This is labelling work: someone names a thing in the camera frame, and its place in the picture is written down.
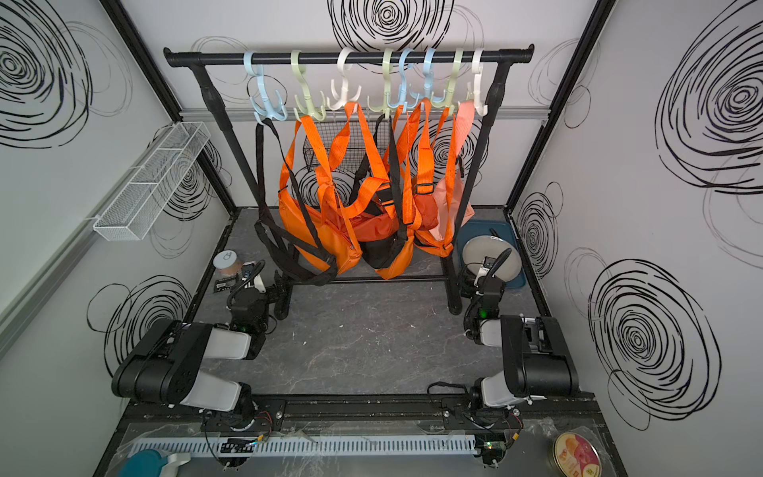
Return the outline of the orange sling bag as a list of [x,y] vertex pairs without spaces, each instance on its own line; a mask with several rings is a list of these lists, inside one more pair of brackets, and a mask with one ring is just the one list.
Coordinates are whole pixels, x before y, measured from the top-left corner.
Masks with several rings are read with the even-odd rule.
[[469,132],[471,123],[463,124],[463,119],[472,119],[473,114],[470,111],[466,111],[466,114],[457,113],[449,139],[444,143],[447,152],[446,172],[436,181],[434,149],[441,143],[436,141],[436,137],[449,117],[450,110],[445,109],[441,113],[435,133],[430,131],[431,111],[432,102],[429,99],[424,99],[416,111],[422,131],[413,147],[417,159],[412,193],[417,214],[420,216],[415,238],[417,246],[425,252],[446,258],[453,250],[458,222],[456,214],[463,192],[458,166],[458,156],[463,144],[460,134]]

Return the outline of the pink sling bag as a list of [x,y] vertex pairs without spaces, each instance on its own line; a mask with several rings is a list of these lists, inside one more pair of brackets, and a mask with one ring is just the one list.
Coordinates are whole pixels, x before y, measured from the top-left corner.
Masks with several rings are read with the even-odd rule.
[[436,185],[433,197],[437,204],[438,225],[430,230],[431,236],[439,242],[452,240],[456,217],[464,193],[464,184],[459,172],[457,159],[474,121],[475,109],[471,101],[458,107],[448,146],[446,173]]

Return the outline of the orange drawstring bag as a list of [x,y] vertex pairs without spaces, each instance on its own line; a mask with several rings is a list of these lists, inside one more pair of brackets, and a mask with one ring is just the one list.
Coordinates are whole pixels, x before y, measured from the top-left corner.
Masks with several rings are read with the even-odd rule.
[[386,280],[401,276],[411,264],[413,250],[413,232],[408,232],[404,242],[400,238],[397,238],[393,246],[389,249],[385,267],[375,268],[375,272],[377,272],[381,278]]

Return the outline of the orange and black backpack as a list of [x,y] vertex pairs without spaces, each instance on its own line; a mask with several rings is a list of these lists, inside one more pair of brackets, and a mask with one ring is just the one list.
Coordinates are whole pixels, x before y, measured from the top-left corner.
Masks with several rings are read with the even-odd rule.
[[[337,258],[324,248],[315,224],[313,223],[302,195],[296,192],[298,205],[298,218],[305,221],[307,230],[314,244],[308,244],[305,240],[297,238],[285,228],[276,224],[270,208],[266,204],[264,189],[264,131],[268,127],[275,136],[281,152],[283,165],[287,171],[287,181],[295,181],[296,176],[286,159],[280,142],[280,137],[271,119],[266,119],[262,124],[256,125],[256,177],[258,177],[258,190],[254,192],[254,198],[258,202],[258,221],[256,233],[260,241],[266,246],[272,261],[290,277],[293,281],[302,284],[322,286],[328,284],[337,277]],[[321,273],[314,273],[299,264],[299,250],[305,250],[312,256],[316,256],[327,264],[328,268]]]

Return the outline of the black sling bag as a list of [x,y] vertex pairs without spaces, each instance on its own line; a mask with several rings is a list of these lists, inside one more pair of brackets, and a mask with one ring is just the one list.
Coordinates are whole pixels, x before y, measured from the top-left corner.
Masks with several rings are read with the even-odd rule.
[[[371,268],[375,269],[385,267],[389,249],[397,239],[401,239],[404,242],[407,238],[407,233],[411,232],[411,230],[403,224],[403,177],[401,177],[401,165],[399,164],[399,155],[397,155],[395,135],[393,135],[393,123],[381,117],[377,120],[375,126],[371,126],[371,129],[375,137],[377,137],[377,146],[381,150],[381,157],[385,160],[385,164],[389,166],[391,192],[393,192],[393,202],[395,203],[395,212],[397,212],[397,221],[399,222],[397,231],[386,240],[359,242],[362,258]],[[350,197],[357,194],[357,192],[352,192],[352,189]]]

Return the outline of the orange crossbody bag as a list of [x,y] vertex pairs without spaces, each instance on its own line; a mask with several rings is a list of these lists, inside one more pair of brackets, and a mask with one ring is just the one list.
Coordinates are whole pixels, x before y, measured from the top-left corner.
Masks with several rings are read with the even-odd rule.
[[291,182],[296,178],[294,155],[296,144],[292,143],[283,158],[279,185],[278,211],[282,224],[300,243],[296,246],[306,260],[321,271],[331,266],[342,274],[354,268],[362,258],[362,250],[350,220],[341,204],[336,183],[332,177],[329,155],[312,117],[303,117],[294,128],[306,133],[318,160],[315,168],[319,206],[314,208],[299,193],[290,193]]

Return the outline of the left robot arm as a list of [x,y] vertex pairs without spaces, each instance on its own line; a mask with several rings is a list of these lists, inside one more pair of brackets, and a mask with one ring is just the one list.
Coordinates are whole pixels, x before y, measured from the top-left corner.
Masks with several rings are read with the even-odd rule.
[[227,297],[227,323],[183,323],[162,318],[117,367],[111,391],[139,403],[184,405],[253,419],[252,387],[202,370],[209,360],[252,361],[289,313],[294,280],[280,272],[260,284],[265,262],[249,262]]

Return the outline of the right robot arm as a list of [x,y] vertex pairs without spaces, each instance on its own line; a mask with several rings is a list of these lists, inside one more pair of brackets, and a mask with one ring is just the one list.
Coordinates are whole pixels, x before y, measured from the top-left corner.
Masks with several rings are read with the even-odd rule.
[[464,316],[465,335],[502,352],[502,370],[472,388],[478,407],[510,409],[535,399],[572,397],[579,377],[558,320],[548,316],[503,314],[505,282],[494,268],[481,266]]

